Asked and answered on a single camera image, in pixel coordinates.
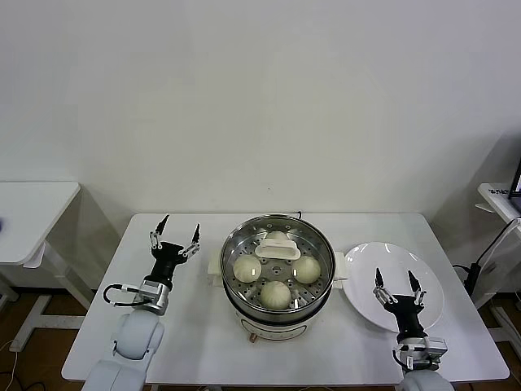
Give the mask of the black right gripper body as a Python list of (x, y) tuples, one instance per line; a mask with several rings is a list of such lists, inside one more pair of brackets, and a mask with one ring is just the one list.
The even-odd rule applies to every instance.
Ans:
[(386, 302), (384, 309), (395, 316), (399, 336), (426, 336), (418, 314), (423, 310), (412, 296), (395, 296), (396, 302)]

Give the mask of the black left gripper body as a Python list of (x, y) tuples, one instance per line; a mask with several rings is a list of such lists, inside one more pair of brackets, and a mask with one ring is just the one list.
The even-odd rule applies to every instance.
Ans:
[(181, 245), (162, 241), (161, 248), (157, 247), (151, 250), (155, 264), (146, 279), (151, 281), (171, 281), (176, 266), (186, 262), (186, 259), (182, 256), (183, 251), (184, 248)]

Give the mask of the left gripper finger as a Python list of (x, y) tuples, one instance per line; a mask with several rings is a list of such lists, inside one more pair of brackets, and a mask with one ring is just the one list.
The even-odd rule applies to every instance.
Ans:
[(190, 245), (184, 248), (179, 255), (182, 256), (183, 259), (189, 259), (193, 257), (200, 250), (200, 224), (198, 223), (195, 232), (192, 237), (192, 241)]
[(165, 215), (164, 218), (157, 224), (155, 229), (150, 232), (149, 237), (151, 241), (151, 249), (162, 249), (161, 236), (164, 232), (164, 228), (169, 219), (169, 215)]

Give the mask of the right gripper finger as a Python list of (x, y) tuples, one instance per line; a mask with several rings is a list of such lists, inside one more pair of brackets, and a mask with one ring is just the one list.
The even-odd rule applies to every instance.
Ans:
[(383, 276), (381, 274), (380, 269), (377, 267), (375, 271), (375, 288), (373, 290), (373, 294), (375, 295), (377, 301), (385, 306), (386, 304), (396, 304), (397, 299), (386, 289), (383, 281)]
[(414, 294), (414, 304), (423, 306), (423, 298), (427, 292), (422, 290), (419, 280), (414, 276), (411, 270), (408, 270), (408, 278), (411, 290)]

